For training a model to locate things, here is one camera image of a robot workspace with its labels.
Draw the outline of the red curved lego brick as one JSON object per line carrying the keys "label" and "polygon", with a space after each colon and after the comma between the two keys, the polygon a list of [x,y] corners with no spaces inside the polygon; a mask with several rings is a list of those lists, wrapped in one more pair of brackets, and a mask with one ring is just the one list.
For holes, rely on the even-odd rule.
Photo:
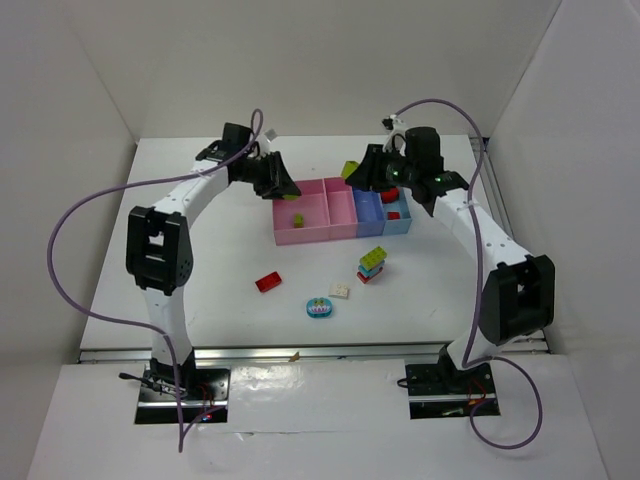
{"label": "red curved lego brick", "polygon": [[399,190],[397,188],[391,188],[387,191],[381,192],[380,198],[383,204],[396,202],[399,199]]}

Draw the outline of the green 2x4 lego brick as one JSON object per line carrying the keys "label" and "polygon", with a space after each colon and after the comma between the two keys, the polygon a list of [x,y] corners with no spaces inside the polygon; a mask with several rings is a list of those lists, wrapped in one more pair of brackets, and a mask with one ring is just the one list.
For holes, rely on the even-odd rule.
{"label": "green 2x4 lego brick", "polygon": [[387,252],[381,247],[377,246],[374,249],[367,252],[360,258],[360,265],[367,270],[371,270],[376,265],[383,262],[387,257]]}

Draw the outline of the teal lego brick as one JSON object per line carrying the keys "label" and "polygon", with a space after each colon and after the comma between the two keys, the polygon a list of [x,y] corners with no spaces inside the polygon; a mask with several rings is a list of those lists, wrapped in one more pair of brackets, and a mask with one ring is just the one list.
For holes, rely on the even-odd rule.
{"label": "teal lego brick", "polygon": [[358,271],[361,271],[363,274],[365,275],[370,275],[372,273],[374,273],[375,271],[384,268],[384,263],[381,262],[380,264],[374,266],[372,269],[366,269],[363,265],[359,265],[358,266]]}

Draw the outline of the red lego base brick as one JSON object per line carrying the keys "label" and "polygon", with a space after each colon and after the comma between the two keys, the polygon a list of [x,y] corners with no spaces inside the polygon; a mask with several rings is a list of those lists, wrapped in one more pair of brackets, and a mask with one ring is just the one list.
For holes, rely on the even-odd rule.
{"label": "red lego base brick", "polygon": [[375,271],[374,273],[370,274],[370,275],[365,275],[363,274],[361,271],[357,272],[357,278],[363,283],[363,284],[367,284],[369,283],[371,280],[373,280],[375,277],[377,277],[381,272],[383,271],[383,268]]}

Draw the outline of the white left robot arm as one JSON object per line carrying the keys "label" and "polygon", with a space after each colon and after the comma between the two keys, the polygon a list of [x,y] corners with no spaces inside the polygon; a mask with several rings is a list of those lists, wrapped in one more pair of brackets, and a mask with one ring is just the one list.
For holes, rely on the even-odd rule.
{"label": "white left robot arm", "polygon": [[253,187],[265,200],[301,195],[271,149],[274,130],[256,135],[249,127],[227,123],[222,137],[196,155],[187,178],[149,207],[128,216],[127,272],[142,290],[150,324],[162,332],[152,340],[154,379],[189,387],[195,382],[195,351],[187,333],[184,286],[194,269],[190,228],[210,202],[234,182]]}

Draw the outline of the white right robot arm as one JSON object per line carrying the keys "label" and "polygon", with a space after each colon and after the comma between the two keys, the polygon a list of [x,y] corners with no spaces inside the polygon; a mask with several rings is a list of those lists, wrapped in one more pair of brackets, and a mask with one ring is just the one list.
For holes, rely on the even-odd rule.
{"label": "white right robot arm", "polygon": [[552,323],[554,263],[512,240],[475,201],[470,183],[445,168],[434,128],[392,130],[385,143],[368,145],[361,162],[346,163],[343,177],[347,185],[362,191],[409,190],[475,260],[472,324],[440,355],[440,364],[451,373],[471,370],[505,345]]}

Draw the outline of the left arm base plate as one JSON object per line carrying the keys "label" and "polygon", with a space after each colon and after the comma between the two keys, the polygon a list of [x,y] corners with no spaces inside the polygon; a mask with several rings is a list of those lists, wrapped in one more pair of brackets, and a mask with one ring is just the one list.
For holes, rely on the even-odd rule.
{"label": "left arm base plate", "polygon": [[[173,384],[152,378],[149,368],[142,374],[121,372],[121,380],[136,382],[139,394],[134,423],[136,425],[177,424],[176,389]],[[180,388],[184,424],[220,424],[228,420],[231,370],[204,368],[198,371],[195,385]]]}

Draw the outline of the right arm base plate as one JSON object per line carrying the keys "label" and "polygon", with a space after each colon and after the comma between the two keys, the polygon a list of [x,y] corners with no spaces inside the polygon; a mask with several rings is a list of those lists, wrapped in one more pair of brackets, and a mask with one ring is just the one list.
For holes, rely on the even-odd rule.
{"label": "right arm base plate", "polygon": [[409,361],[396,381],[408,395],[411,420],[500,416],[497,390],[489,365],[447,376],[435,362]]}

